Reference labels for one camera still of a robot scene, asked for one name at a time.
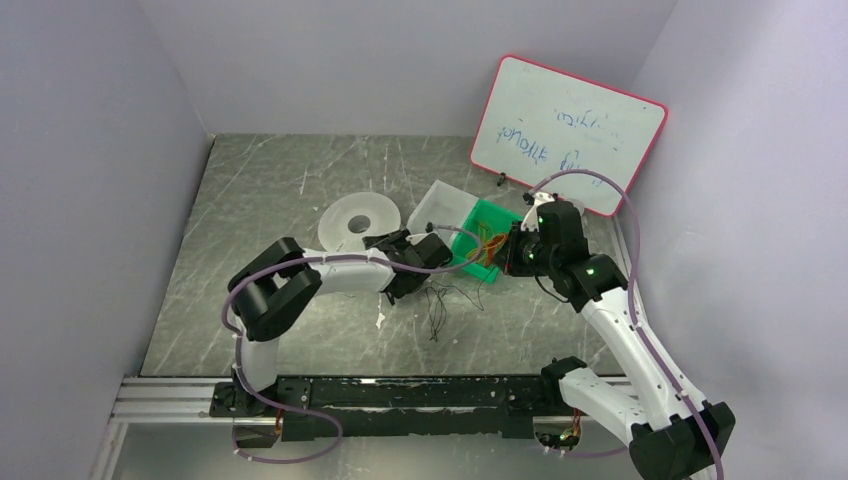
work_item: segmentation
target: tape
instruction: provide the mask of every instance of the tape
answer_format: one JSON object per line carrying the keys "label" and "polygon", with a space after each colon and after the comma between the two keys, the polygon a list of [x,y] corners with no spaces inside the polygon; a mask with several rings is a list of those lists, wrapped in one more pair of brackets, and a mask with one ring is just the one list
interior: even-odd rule
{"label": "tape", "polygon": [[318,221],[318,241],[328,252],[359,252],[363,237],[394,232],[400,228],[400,211],[388,197],[359,192],[340,198]]}

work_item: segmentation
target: scratched metal surface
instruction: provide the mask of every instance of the scratched metal surface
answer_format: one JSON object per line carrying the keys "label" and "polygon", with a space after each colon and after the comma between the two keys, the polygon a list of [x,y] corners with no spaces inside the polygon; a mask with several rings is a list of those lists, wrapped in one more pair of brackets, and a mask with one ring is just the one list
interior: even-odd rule
{"label": "scratched metal surface", "polygon": [[[330,135],[220,135],[186,226],[143,375],[228,374],[233,339],[220,324],[230,277],[282,236],[321,249],[318,220],[335,200],[372,190],[406,219],[434,180],[526,212],[524,188],[471,167],[471,138]],[[593,252],[617,261],[610,221],[587,215]],[[479,282],[441,275],[475,296]],[[538,372],[552,357],[576,355],[600,374],[621,369],[601,338],[532,279],[499,276],[484,285],[485,308],[458,293],[431,339],[423,293],[394,307],[377,293],[316,298],[283,335],[277,368],[286,374],[486,374]],[[379,311],[385,315],[381,328]]]}

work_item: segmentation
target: wire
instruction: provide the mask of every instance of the wire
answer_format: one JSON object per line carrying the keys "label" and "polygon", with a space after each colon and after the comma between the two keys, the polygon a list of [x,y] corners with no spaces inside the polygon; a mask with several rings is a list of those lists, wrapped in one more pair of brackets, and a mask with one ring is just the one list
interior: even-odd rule
{"label": "wire", "polygon": [[[474,223],[476,223],[478,226],[477,234],[480,236],[480,240],[481,242],[483,242],[483,250],[486,252],[486,254],[481,257],[477,263],[481,263],[484,267],[488,268],[489,265],[492,264],[492,260],[495,256],[495,253],[497,253],[501,245],[506,242],[508,235],[503,232],[493,235],[494,230],[488,223],[477,221],[475,221]],[[473,248],[469,250],[468,253],[465,255],[465,258],[469,259],[472,256],[475,256],[478,250],[479,248]]]}
{"label": "wire", "polygon": [[542,281],[539,280],[539,274],[538,273],[533,273],[533,278],[536,280],[536,285],[539,285],[539,288],[541,288],[543,292],[554,297],[554,300],[558,301],[559,303],[569,303],[568,300],[564,300],[562,298],[559,298],[558,296],[551,293],[547,288],[545,288],[545,286],[542,285]]}
{"label": "wire", "polygon": [[[480,254],[482,254],[483,244],[480,241],[480,237],[478,237],[474,233],[469,232],[468,230],[465,230],[463,228],[454,227],[454,226],[451,226],[451,225],[434,225],[434,228],[436,228],[438,230],[453,230],[453,231],[463,233],[465,235],[470,236],[477,243],[477,249],[480,250]],[[234,337],[236,339],[236,353],[235,353],[235,367],[234,367],[234,369],[235,369],[236,377],[238,378],[239,383],[241,383],[241,386],[244,388],[244,390],[247,393],[254,396],[257,400],[264,403],[265,405],[268,405],[268,406],[273,407],[273,408],[278,409],[278,410],[285,410],[285,411],[289,411],[289,412],[293,412],[293,413],[299,413],[299,414],[302,414],[302,415],[309,415],[309,416],[313,416],[313,417],[322,418],[324,420],[327,420],[328,422],[332,423],[333,426],[336,427],[336,437],[333,439],[333,443],[331,443],[329,447],[327,447],[327,448],[325,448],[321,451],[318,451],[316,453],[313,453],[311,455],[307,455],[307,456],[299,457],[299,458],[293,458],[293,459],[275,459],[275,458],[256,457],[256,456],[250,455],[247,452],[243,451],[238,446],[238,441],[237,441],[237,438],[236,438],[236,432],[235,432],[235,429],[233,429],[233,436],[232,436],[233,453],[244,458],[244,459],[247,459],[248,461],[254,461],[254,462],[259,462],[259,463],[269,463],[269,464],[274,464],[274,465],[288,465],[288,464],[293,464],[293,463],[302,463],[302,462],[308,462],[309,460],[314,460],[316,458],[322,457],[322,456],[332,452],[341,442],[342,435],[343,435],[342,424],[332,415],[327,415],[326,413],[319,412],[317,410],[310,410],[308,408],[299,408],[299,407],[295,407],[293,405],[285,405],[285,404],[282,404],[280,402],[276,402],[274,400],[271,400],[270,398],[265,397],[261,393],[257,392],[256,389],[254,389],[253,386],[250,385],[250,383],[247,381],[247,378],[244,376],[244,371],[242,369],[242,344],[244,342],[244,332],[242,332],[242,330],[239,327],[232,324],[230,322],[230,319],[229,319],[229,312],[230,312],[230,309],[232,308],[233,301],[235,300],[236,296],[239,293],[241,293],[242,290],[245,289],[245,287],[247,287],[251,283],[255,282],[256,280],[259,280],[260,278],[264,278],[264,277],[267,277],[269,275],[273,275],[273,274],[275,274],[275,273],[277,273],[281,270],[285,270],[289,267],[293,267],[295,265],[303,265],[305,263],[352,262],[352,261],[362,261],[362,260],[364,260],[366,262],[373,262],[373,263],[377,263],[377,264],[380,264],[380,265],[385,265],[387,267],[395,268],[395,269],[398,269],[398,270],[407,271],[407,272],[435,274],[435,273],[449,273],[449,272],[461,270],[462,268],[465,268],[468,265],[471,265],[472,263],[476,262],[479,259],[479,257],[480,257],[480,255],[478,255],[477,257],[472,258],[468,261],[460,263],[458,265],[453,265],[453,266],[449,266],[449,267],[421,268],[421,267],[413,267],[411,265],[404,265],[402,263],[393,262],[391,260],[385,260],[385,259],[380,258],[380,257],[372,257],[370,255],[355,254],[355,253],[344,253],[344,254],[330,255],[330,256],[324,256],[324,257],[296,258],[296,259],[289,260],[289,261],[286,261],[286,262],[283,262],[283,263],[278,263],[276,265],[272,265],[268,268],[265,268],[263,270],[260,270],[256,273],[254,273],[253,275],[249,275],[249,276],[245,277],[241,282],[238,283],[238,285],[235,286],[235,288],[233,288],[230,291],[229,295],[227,295],[227,298],[224,300],[224,306],[221,309],[221,323],[224,325],[224,328],[226,328],[227,330],[234,333]]]}
{"label": "wire", "polygon": [[[474,305],[477,310],[480,310],[481,312],[485,311],[483,308],[483,301],[480,299],[480,287],[483,286],[483,283],[487,278],[489,278],[489,276],[491,276],[491,274],[492,272],[490,271],[488,275],[486,275],[477,285],[477,303],[474,303],[474,299],[468,296],[467,293],[462,291],[462,289],[456,285],[445,285],[435,280],[430,280],[431,284],[438,285],[439,287],[435,288],[428,285],[424,288],[424,294],[427,296],[427,318],[430,320],[430,340],[434,342],[439,341],[439,332],[448,321],[448,309],[445,305],[444,297],[450,292],[450,289],[456,290],[463,297],[467,298],[468,301],[471,302],[471,305]],[[431,292],[435,297],[435,309],[433,308],[433,301],[430,299]]]}
{"label": "wire", "polygon": [[[627,283],[630,285],[630,287],[627,289],[627,308],[633,314],[633,318],[635,320],[636,316],[637,316],[637,313],[636,313],[636,296],[635,296],[636,273],[637,273],[638,268],[639,268],[639,247],[640,247],[640,243],[641,243],[641,235],[640,235],[640,232],[639,232],[639,218],[638,218],[638,215],[636,214],[636,208],[634,207],[633,202],[630,200],[630,197],[627,195],[627,192],[625,192],[623,188],[621,188],[617,183],[615,183],[614,181],[612,181],[612,179],[610,179],[609,177],[607,177],[605,175],[602,175],[602,174],[597,173],[597,172],[593,172],[591,170],[586,170],[586,169],[583,169],[583,168],[577,168],[577,169],[574,169],[574,170],[565,170],[565,171],[561,171],[561,172],[556,172],[553,175],[545,177],[535,187],[530,189],[530,194],[532,195],[532,194],[536,193],[542,187],[544,187],[545,185],[550,183],[555,178],[561,177],[563,175],[574,175],[574,174],[589,175],[591,177],[595,177],[599,180],[604,181],[607,185],[609,185],[610,187],[615,189],[615,191],[617,191],[621,195],[621,199],[624,200],[624,203],[627,204],[627,208],[630,209],[630,214],[633,216],[633,238],[634,238],[633,252],[634,253],[633,253],[633,258],[631,260],[632,267],[630,269],[630,276],[627,279]],[[677,395],[683,400],[684,405],[686,405],[686,407],[689,409],[689,412],[692,414],[692,418],[695,419],[695,423],[698,424],[698,429],[701,430],[701,434],[704,436],[704,440],[707,443],[707,448],[709,448],[710,455],[712,455],[712,458],[713,458],[713,464],[715,465],[715,469],[716,469],[716,480],[724,480],[724,465],[722,465],[722,463],[721,463],[721,455],[718,452],[718,446],[716,446],[715,440],[713,440],[713,436],[712,436],[712,434],[710,434],[710,430],[707,428],[707,424],[704,423],[704,419],[701,418],[701,413],[695,407],[695,404],[692,403],[692,399],[689,398],[689,396],[686,395],[683,392],[683,386],[680,384],[680,382],[678,381],[678,379],[674,375],[674,373],[672,373],[671,368],[669,368],[668,364],[665,363],[665,360],[663,360],[659,351],[657,351],[657,348],[654,346],[653,342],[651,342],[651,339],[648,337],[648,334],[645,333],[645,330],[640,326],[640,323],[634,322],[634,324],[635,324],[634,326],[636,328],[636,332],[639,335],[639,338],[642,340],[642,343],[645,345],[645,348],[651,354],[651,357],[654,358],[654,361],[657,362],[657,365],[660,367],[660,370],[663,371],[663,374],[665,374],[666,378],[668,378],[668,381],[669,381],[669,383],[671,383],[671,386],[674,387],[674,389],[677,391]],[[622,447],[621,449],[618,449],[618,450],[612,450],[610,452],[602,452],[602,453],[614,455],[614,453],[611,453],[611,452],[621,453],[622,451],[625,451],[625,450],[627,450],[627,447]]]}
{"label": "wire", "polygon": [[574,414],[571,417],[571,431],[574,435],[580,436],[580,429],[583,427],[583,412],[574,409]]}
{"label": "wire", "polygon": [[258,435],[260,437],[278,438],[280,436],[279,432],[277,432],[277,433],[266,433],[266,432],[263,432],[262,430],[259,430],[259,429],[256,429],[256,428],[243,427],[241,425],[237,425],[237,427],[241,428],[242,430],[244,430],[246,432],[250,432],[254,435]]}
{"label": "wire", "polygon": [[274,433],[283,433],[283,411],[280,409],[277,409],[277,418],[274,419]]}

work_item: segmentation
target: red whiteboard frame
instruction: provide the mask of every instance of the red whiteboard frame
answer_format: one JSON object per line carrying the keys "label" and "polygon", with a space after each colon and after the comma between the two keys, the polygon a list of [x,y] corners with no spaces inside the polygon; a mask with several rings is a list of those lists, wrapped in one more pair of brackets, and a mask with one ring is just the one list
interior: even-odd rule
{"label": "red whiteboard frame", "polygon": [[[594,80],[589,80],[588,78],[584,78],[584,77],[581,77],[579,75],[575,75],[573,73],[566,72],[564,70],[559,70],[559,69],[556,69],[556,68],[553,68],[553,67],[549,67],[547,65],[542,65],[541,63],[534,62],[533,60],[528,60],[524,57],[520,57],[518,55],[514,55],[514,54],[511,54],[511,53],[504,55],[498,61],[498,69],[495,72],[495,78],[492,79],[492,86],[489,88],[489,95],[486,97],[486,106],[483,107],[483,113],[480,114],[480,123],[477,125],[477,132],[474,133],[474,143],[471,144],[471,150],[468,152],[468,160],[471,162],[471,164],[474,165],[477,168],[481,168],[483,170],[486,170],[487,172],[494,173],[495,175],[501,174],[501,172],[496,172],[496,171],[492,170],[491,168],[487,168],[483,165],[480,165],[479,163],[475,163],[474,159],[471,158],[471,154],[474,152],[474,147],[477,145],[477,138],[480,136],[480,127],[483,126],[483,118],[486,116],[486,110],[489,108],[489,101],[492,99],[492,92],[495,90],[495,82],[498,79],[498,74],[501,72],[501,65],[503,65],[504,60],[506,60],[507,58],[514,58],[516,60],[521,60],[522,62],[526,62],[526,63],[529,63],[531,65],[535,65],[537,67],[541,67],[541,68],[544,68],[546,70],[550,70],[552,72],[559,73],[560,75],[565,75],[567,77],[575,78],[577,80],[581,80],[581,81],[586,82],[586,83],[591,83],[592,85],[596,85],[598,87],[605,88],[607,90],[611,90],[613,92],[620,93],[622,95],[627,95],[628,97],[633,97],[637,100],[641,100],[643,102],[650,103],[650,104],[653,104],[653,105],[656,105],[656,106],[662,108],[663,119],[660,122],[660,126],[657,128],[657,131],[654,133],[654,137],[651,139],[651,142],[648,144],[648,148],[645,150],[645,154],[642,156],[642,159],[639,161],[639,165],[636,167],[636,171],[633,172],[633,176],[630,178],[630,183],[628,183],[627,186],[624,187],[625,192],[630,192],[630,187],[633,186],[633,181],[636,180],[636,176],[638,176],[639,171],[642,170],[642,166],[645,164],[645,159],[648,158],[648,154],[651,153],[651,150],[654,148],[654,144],[657,141],[657,137],[660,136],[660,132],[662,132],[662,129],[665,126],[665,122],[666,122],[666,120],[668,120],[668,108],[666,108],[666,106],[663,105],[662,103],[656,102],[654,100],[650,100],[650,99],[647,99],[645,97],[641,97],[639,95],[636,95],[636,94],[633,94],[633,93],[630,93],[630,92],[626,92],[624,90],[621,90],[621,89],[618,89],[618,88],[615,88],[615,87],[611,87],[609,85],[604,85],[603,83],[599,83],[599,82],[596,82]],[[533,187],[533,185],[528,185],[524,182],[520,182],[520,181],[518,181],[518,180],[516,180],[512,177],[507,176],[506,178],[510,179],[511,181],[513,181],[515,183],[518,183],[519,185],[524,185],[525,187],[531,187],[531,188]],[[613,217],[615,214],[618,213],[618,210],[621,208],[622,203],[624,203],[624,199],[621,199],[621,200],[618,201],[618,205],[615,206],[615,210],[613,210],[613,212],[609,215],[605,215],[603,213],[596,212],[595,210],[592,210],[591,208],[586,208],[586,210],[588,210],[588,211],[590,211],[590,212],[592,212],[596,215],[600,215],[602,217],[609,218],[609,217]]]}

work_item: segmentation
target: enclosure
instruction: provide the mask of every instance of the enclosure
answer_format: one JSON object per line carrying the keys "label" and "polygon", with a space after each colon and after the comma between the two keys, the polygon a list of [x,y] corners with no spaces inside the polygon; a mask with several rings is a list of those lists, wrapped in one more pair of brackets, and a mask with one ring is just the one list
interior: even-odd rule
{"label": "enclosure", "polygon": [[[7,0],[0,17],[3,478],[91,475],[125,377],[229,375],[227,281],[281,236],[320,247],[335,200],[377,191],[406,219],[441,180],[523,215],[525,188],[469,161],[506,54],[667,107],[630,189],[641,248],[626,209],[584,229],[626,268],[638,254],[657,335],[734,409],[728,478],[848,473],[845,2]],[[486,311],[452,297],[438,341],[423,297],[328,296],[278,370],[523,374],[574,354],[621,375],[524,285],[478,289]],[[587,450],[616,445],[587,428]],[[130,427],[114,478],[638,478],[626,455],[493,435],[248,464],[227,430]]]}

